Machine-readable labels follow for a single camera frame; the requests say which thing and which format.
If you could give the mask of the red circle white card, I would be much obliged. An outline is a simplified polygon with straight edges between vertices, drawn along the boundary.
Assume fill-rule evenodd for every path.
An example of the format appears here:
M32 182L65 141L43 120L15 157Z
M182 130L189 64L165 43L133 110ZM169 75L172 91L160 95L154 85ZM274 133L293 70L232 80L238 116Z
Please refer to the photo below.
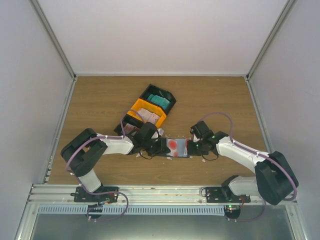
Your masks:
M170 152L168 153L171 157L178 157L178 143L175 139L169 139L167 142L167 147Z

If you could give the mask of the navy blue card holder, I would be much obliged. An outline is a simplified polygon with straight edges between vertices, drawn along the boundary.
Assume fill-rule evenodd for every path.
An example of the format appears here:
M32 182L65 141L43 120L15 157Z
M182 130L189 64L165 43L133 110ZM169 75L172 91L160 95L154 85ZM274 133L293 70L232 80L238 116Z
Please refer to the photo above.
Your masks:
M177 150L178 150L178 157L169 156L166 154L165 156L171 157L171 158L189 158L190 156L187 153L187 143L191 140L191 138L177 138L173 139L177 141Z

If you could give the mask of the black bin with red cards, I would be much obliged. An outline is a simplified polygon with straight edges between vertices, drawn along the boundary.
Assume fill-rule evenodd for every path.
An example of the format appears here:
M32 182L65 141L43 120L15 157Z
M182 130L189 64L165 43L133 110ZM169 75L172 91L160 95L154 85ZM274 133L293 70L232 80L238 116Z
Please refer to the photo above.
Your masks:
M122 119L122 125L126 135L129 134L132 130L140 129L143 124L144 123L141 120L128 114L126 114ZM121 124L119 123L113 131L118 136L121 136L123 134Z

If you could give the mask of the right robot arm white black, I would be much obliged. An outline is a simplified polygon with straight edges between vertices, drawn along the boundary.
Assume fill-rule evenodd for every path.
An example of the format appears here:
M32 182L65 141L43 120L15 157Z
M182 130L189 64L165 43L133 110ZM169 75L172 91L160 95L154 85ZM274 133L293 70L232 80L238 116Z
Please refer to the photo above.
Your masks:
M239 196L261 197L271 205L292 201L297 196L299 182L286 157L279 151L268 153L235 141L225 132L214 133L204 121L190 128L193 139L187 143L189 156L205 157L213 153L227 157L246 167L253 177L233 175L221 184L221 196L228 203Z

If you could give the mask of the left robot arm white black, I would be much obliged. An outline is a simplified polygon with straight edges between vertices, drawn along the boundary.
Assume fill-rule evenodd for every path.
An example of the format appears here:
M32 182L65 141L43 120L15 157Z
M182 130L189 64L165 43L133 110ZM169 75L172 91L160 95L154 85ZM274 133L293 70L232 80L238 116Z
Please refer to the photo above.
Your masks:
M151 122L120 136L102 135L87 128L68 143L60 155L66 162L67 172L75 175L84 188L86 197L98 202L103 197L103 185L94 171L98 160L103 155L133 155L142 151L151 158L171 152L167 139Z

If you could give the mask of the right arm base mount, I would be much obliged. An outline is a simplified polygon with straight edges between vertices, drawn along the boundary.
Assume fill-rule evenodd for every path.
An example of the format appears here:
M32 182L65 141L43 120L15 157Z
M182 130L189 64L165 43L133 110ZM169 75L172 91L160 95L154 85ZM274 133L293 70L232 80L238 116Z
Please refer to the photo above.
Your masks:
M251 202L250 196L246 195L234 195L232 193L230 196L225 196L222 187L217 186L203 187L199 193L206 199L207 203L242 204Z

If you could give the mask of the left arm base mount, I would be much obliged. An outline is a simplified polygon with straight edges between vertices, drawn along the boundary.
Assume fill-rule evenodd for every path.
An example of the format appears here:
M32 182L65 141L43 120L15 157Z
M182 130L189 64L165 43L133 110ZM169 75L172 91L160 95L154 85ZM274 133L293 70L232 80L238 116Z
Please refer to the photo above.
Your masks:
M70 194L73 197L73 201L76 203L101 203L105 202L107 204L116 203L118 200L118 194L116 193L119 190L116 186L101 186L94 193L104 193L109 192L108 194L93 195L87 193L82 186L78 186L75 192Z

